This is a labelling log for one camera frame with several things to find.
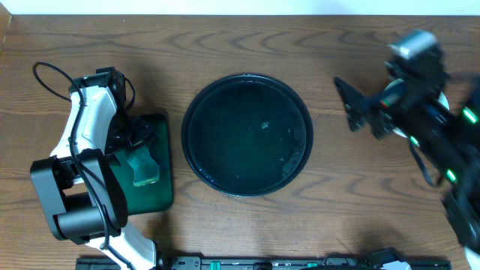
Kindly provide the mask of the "mint plate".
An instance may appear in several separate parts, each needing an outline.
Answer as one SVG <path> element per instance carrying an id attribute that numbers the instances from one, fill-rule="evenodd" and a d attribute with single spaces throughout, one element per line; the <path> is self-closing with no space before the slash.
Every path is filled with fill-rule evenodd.
<path id="1" fill-rule="evenodd" d="M 386 92 L 387 90 L 389 90 L 390 88 L 393 88 L 395 87 L 396 85 L 399 85 L 401 83 L 403 83 L 404 81 L 402 79 L 395 79 L 393 81 L 391 81 L 384 89 L 384 91 Z M 449 107 L 449 102 L 447 100 L 447 97 L 445 96 L 445 94 L 443 92 L 441 92 L 439 94 L 439 97 L 438 97 L 438 101 L 440 104 L 442 104 L 447 110 L 450 110 L 450 107 Z M 399 128 L 394 128 L 393 129 L 393 132 L 395 134 L 397 134 L 399 137 L 403 137 L 403 138 L 407 138 L 407 135 Z"/>

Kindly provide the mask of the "green yellow sponge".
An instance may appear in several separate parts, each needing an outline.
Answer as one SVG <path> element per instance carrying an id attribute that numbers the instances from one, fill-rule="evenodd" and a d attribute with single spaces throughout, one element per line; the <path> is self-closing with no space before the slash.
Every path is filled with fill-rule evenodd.
<path id="1" fill-rule="evenodd" d="M 133 185 L 141 187 L 160 180 L 160 169 L 150 154 L 147 145 L 125 152 L 126 160 L 133 170 Z"/>

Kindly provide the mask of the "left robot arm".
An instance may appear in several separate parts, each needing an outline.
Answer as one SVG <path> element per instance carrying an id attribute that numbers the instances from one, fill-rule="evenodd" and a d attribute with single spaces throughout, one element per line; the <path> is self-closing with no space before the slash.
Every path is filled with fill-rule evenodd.
<path id="1" fill-rule="evenodd" d="M 116 151 L 134 145 L 126 101 L 131 83 L 114 67 L 68 81 L 64 133 L 30 169 L 49 229 L 58 240 L 103 252 L 121 269 L 160 269 L 157 245 L 129 223 L 127 199 L 110 167 Z"/>

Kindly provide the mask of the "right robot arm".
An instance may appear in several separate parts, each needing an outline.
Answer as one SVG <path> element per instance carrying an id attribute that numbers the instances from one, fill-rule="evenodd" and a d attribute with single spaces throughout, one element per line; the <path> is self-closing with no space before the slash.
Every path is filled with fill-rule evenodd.
<path id="1" fill-rule="evenodd" d="M 449 76 L 443 53 L 435 46 L 412 58 L 396 55 L 385 65 L 393 84 L 370 97 L 334 78 L 349 129 L 369 124 L 378 140 L 400 130 L 425 181 L 431 187 L 451 184 L 442 204 L 470 268 L 478 269 L 479 90 L 472 92 L 461 113 L 445 108 L 439 97 Z"/>

